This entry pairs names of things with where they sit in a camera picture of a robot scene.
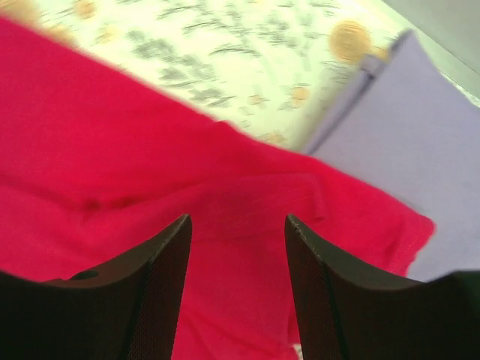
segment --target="small hole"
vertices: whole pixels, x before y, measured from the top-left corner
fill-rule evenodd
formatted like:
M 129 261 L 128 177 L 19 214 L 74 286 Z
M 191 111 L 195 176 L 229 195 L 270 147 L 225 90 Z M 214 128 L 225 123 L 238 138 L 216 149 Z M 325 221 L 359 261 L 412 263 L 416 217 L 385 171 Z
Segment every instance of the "small hole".
M 92 279 L 96 276 L 98 276 L 98 271 L 85 270 L 74 275 L 70 280 L 86 280 L 86 279 Z

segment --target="bed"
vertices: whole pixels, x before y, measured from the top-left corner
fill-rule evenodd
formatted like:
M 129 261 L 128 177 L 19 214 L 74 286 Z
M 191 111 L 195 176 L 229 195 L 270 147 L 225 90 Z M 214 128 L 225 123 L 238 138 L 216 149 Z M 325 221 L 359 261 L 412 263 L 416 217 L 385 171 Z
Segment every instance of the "bed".
M 372 1 L 0 0 L 0 12 L 258 140 L 297 150 L 362 56 L 388 61 L 389 44 L 412 27 Z M 455 60 L 423 39 L 450 77 Z

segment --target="black object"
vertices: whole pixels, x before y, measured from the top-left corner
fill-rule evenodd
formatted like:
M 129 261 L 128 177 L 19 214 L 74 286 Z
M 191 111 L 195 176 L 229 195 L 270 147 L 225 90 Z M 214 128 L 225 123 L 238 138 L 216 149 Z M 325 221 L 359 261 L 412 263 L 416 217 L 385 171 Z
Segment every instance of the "black object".
M 170 359 L 191 219 L 70 280 L 0 273 L 0 359 Z
M 286 219 L 304 360 L 479 360 L 480 272 L 419 283 Z

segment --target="red cloth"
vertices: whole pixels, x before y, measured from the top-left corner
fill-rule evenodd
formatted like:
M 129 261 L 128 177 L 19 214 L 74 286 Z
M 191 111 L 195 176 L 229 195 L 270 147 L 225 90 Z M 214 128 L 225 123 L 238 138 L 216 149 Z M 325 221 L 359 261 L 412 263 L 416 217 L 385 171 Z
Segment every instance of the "red cloth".
M 296 358 L 288 213 L 397 274 L 433 231 L 371 186 L 4 20 L 0 44 L 0 268 L 68 278 L 191 214 L 174 360 Z

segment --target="fabric fold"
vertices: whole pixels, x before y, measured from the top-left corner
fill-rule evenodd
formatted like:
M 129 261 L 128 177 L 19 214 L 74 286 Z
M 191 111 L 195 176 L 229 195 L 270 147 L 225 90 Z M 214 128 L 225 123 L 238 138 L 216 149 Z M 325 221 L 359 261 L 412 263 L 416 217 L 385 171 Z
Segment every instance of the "fabric fold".
M 0 42 L 0 269 L 68 278 L 190 214 L 174 359 L 297 358 L 290 212 L 399 274 L 432 232 L 370 185 L 6 20 Z

